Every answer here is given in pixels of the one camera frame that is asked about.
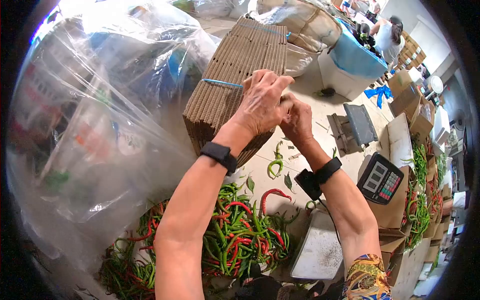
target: blue string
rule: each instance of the blue string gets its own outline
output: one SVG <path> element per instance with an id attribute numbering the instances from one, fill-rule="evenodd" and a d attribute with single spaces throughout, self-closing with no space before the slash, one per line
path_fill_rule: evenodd
<path id="1" fill-rule="evenodd" d="M 239 86 L 239 87 L 243 87 L 243 85 L 240 85 L 240 84 L 231 84 L 229 82 L 225 82 L 225 81 L 220 81 L 220 80 L 215 80 L 215 79 L 202 79 L 202 81 L 208 81 L 208 82 L 214 82 L 214 83 L 217 83 L 217 84 L 229 84 L 229 85 L 233 85 L 233 86 Z"/>
<path id="2" fill-rule="evenodd" d="M 237 24 L 237 25 L 240 25 L 240 26 L 245 26 L 245 27 L 249 27 L 249 28 L 253 28 L 253 29 L 261 29 L 261 30 L 265 30 L 265 31 L 268 31 L 268 32 L 273 32 L 273 33 L 276 33 L 276 34 L 281 34 L 280 32 L 278 31 L 274 31 L 274 30 L 270 30 L 270 29 L 266 29 L 266 28 L 261 28 L 261 27 L 256 27 L 256 26 L 250 26 L 250 25 L 246 25 L 246 24 Z M 288 39 L 288 37 L 290 36 L 291 32 L 289 31 L 287 35 L 285 35 Z"/>

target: black wristband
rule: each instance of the black wristband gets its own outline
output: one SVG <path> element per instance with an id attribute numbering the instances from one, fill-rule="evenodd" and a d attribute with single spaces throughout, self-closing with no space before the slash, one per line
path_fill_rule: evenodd
<path id="1" fill-rule="evenodd" d="M 315 181 L 318 184 L 324 184 L 330 177 L 332 177 L 333 173 L 340 169 L 340 167 L 342 167 L 342 162 L 340 159 L 338 159 L 338 157 L 332 158 L 323 167 L 315 172 Z"/>
<path id="2" fill-rule="evenodd" d="M 200 150 L 205 155 L 227 168 L 227 176 L 231 176 L 237 169 L 237 159 L 230 154 L 230 148 L 214 142 L 207 142 Z"/>

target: woman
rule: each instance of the woman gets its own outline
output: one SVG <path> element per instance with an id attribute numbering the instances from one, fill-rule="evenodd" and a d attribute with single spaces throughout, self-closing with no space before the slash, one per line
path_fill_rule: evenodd
<path id="1" fill-rule="evenodd" d="M 225 123 L 213 143 L 228 147 L 237 157 L 253 137 L 280 125 L 283 133 L 305 156 L 313 171 L 331 158 L 313 138 L 310 106 L 283 90 L 295 81 L 269 70 L 254 71 L 243 83 L 244 98 L 233 117 Z M 200 156 L 185 173 L 173 193 L 155 236 L 155 296 L 161 300 L 202 300 L 202 244 L 218 191 L 227 169 L 215 159 Z M 390 287 L 378 240 L 378 225 L 367 201 L 340 168 L 320 184 L 327 199 L 342 247 L 347 276 L 343 297 L 390 299 Z M 243 279 L 241 300 L 288 299 L 288 291 L 260 268 Z"/>
<path id="2" fill-rule="evenodd" d="M 390 71 L 398 64 L 398 55 L 405 45 L 402 37 L 403 23 L 400 18 L 392 16 L 390 20 L 380 19 L 370 30 L 375 36 L 375 49 L 382 53 Z"/>
<path id="3" fill-rule="evenodd" d="M 375 23 L 377 19 L 377 15 L 380 12 L 380 4 L 376 0 L 365 1 L 365 3 L 369 4 L 368 11 L 365 14 L 365 17 Z"/>

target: wrist-mounted device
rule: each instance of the wrist-mounted device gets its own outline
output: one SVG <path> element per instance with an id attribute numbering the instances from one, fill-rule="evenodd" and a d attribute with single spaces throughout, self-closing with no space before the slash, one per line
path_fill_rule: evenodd
<path id="1" fill-rule="evenodd" d="M 333 173 L 337 172 L 340 167 L 342 167 L 342 162 L 338 157 L 334 157 L 315 173 L 304 169 L 295 176 L 295 181 L 307 193 L 307 195 L 315 201 L 322 195 L 320 184 L 327 182 L 327 180 L 332 177 Z"/>
<path id="2" fill-rule="evenodd" d="M 237 169 L 237 159 L 230 154 L 230 147 L 207 142 L 200 150 L 200 155 L 208 156 L 227 168 L 227 176 L 231 176 Z"/>

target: patterned sleeve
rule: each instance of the patterned sleeve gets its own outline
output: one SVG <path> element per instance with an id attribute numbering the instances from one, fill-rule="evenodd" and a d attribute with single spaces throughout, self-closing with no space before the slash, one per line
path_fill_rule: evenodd
<path id="1" fill-rule="evenodd" d="M 342 297 L 344 300 L 391 300 L 382 258 L 375 254 L 357 258 L 348 270 Z"/>

